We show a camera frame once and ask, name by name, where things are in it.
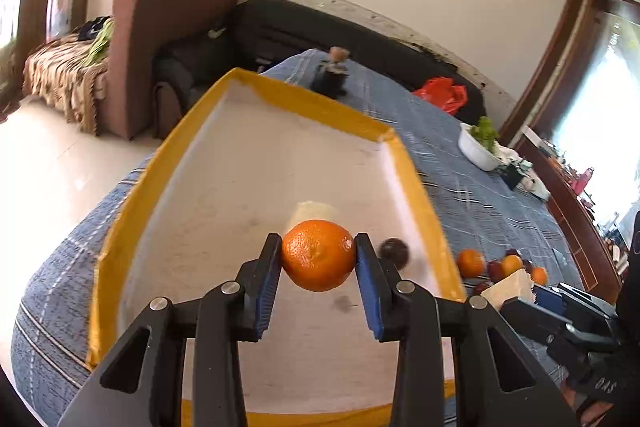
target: red apple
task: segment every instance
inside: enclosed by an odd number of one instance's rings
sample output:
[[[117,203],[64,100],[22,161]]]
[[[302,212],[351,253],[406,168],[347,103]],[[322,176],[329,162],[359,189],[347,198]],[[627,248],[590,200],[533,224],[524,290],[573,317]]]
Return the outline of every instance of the red apple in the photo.
[[[473,295],[480,295],[487,288],[491,288],[493,286],[489,281],[484,281],[476,285],[473,290]]]
[[[493,282],[500,282],[504,279],[504,268],[502,267],[502,263],[500,261],[491,261],[486,266],[487,273],[489,274],[489,279]]]
[[[524,261],[522,261],[522,263],[524,264],[524,269],[527,271],[527,273],[531,274],[531,272],[535,268],[533,266],[533,263],[531,261],[526,260],[526,259]]]

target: tangerine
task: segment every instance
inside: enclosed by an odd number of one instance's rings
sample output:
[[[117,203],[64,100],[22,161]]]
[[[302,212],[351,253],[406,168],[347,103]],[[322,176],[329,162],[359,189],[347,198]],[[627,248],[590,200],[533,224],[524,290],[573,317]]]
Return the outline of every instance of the tangerine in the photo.
[[[355,264],[353,237],[331,221],[303,221],[282,240],[282,267],[305,290],[326,292],[338,287]]]
[[[508,277],[512,273],[524,268],[524,263],[522,262],[522,258],[520,256],[508,255],[502,260],[502,268],[504,269],[505,277]]]
[[[536,284],[546,286],[546,282],[548,281],[546,270],[542,266],[536,266],[533,270],[531,270],[531,279]]]
[[[482,272],[486,269],[486,261],[484,260],[484,255],[482,255],[478,250],[474,250],[473,248],[467,248],[466,250],[462,250],[458,254],[458,258],[456,259],[456,264],[458,264],[458,270],[460,270],[460,275],[465,279],[473,279],[482,275]]]

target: white bowl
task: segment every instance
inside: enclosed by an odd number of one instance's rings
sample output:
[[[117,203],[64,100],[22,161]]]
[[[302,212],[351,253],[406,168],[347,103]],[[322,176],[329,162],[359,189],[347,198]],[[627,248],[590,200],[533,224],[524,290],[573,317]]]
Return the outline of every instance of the white bowl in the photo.
[[[460,124],[458,147],[473,165],[483,171],[492,171],[500,165],[500,160],[469,134],[468,127],[464,123]]]

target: black sofa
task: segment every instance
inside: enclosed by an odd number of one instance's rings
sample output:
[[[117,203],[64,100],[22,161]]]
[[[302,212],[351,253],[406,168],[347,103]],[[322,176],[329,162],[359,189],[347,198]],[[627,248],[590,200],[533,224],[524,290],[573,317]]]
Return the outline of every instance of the black sofa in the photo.
[[[166,137],[189,108],[228,70],[257,71],[310,48],[328,51],[340,46],[367,68],[392,78],[408,90],[422,87],[436,76],[452,78],[466,87],[467,104],[456,117],[476,124],[486,114],[482,92],[454,66],[427,50],[347,20],[286,0],[248,0],[212,31],[165,46],[154,60],[152,95],[156,134]]]

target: tiled floor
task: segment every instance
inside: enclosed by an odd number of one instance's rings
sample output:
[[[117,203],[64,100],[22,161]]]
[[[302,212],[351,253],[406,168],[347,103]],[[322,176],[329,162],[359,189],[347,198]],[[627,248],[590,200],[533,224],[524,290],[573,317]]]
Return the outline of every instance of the tiled floor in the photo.
[[[14,318],[30,276],[158,144],[81,134],[38,100],[0,124],[0,364],[9,378]]]

